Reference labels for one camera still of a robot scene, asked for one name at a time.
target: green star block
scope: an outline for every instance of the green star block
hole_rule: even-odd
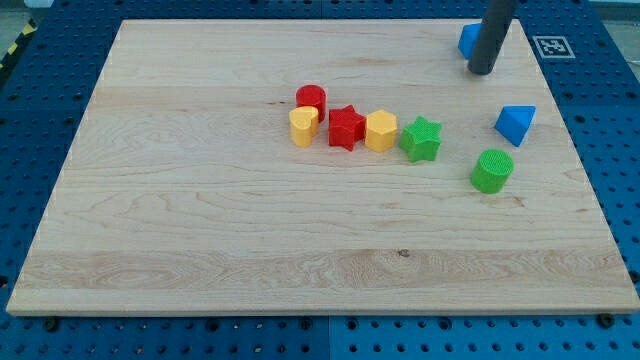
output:
[[[431,122],[422,116],[418,116],[413,124],[405,126],[400,148],[407,152],[409,161],[436,159],[440,148],[441,128],[442,124]]]

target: blue block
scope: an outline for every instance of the blue block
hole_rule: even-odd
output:
[[[500,112],[495,129],[514,146],[520,146],[529,131],[535,113],[536,107],[531,105],[505,106]]]
[[[478,39],[478,33],[480,32],[481,23],[465,25],[462,28],[462,34],[458,41],[458,49],[465,59],[469,60],[471,52],[473,51],[473,45]]]

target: wooden table surface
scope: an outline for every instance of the wooden table surface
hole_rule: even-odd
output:
[[[124,21],[11,295],[14,315],[573,314],[639,301],[515,21]],[[435,162],[289,139],[295,91],[443,124]],[[503,105],[537,106],[520,148]],[[469,175],[488,148],[515,171]]]

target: blue pegboard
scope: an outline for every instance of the blue pegboard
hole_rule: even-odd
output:
[[[637,277],[640,85],[584,0],[519,2],[517,16]],[[486,6],[485,0],[56,1],[0,93],[2,308],[122,19],[480,18]],[[575,57],[541,56],[534,36],[564,37]],[[616,316],[613,324],[600,320],[64,318],[52,323],[3,311],[0,359],[640,358],[640,315]],[[57,330],[46,331],[45,324],[58,324]]]

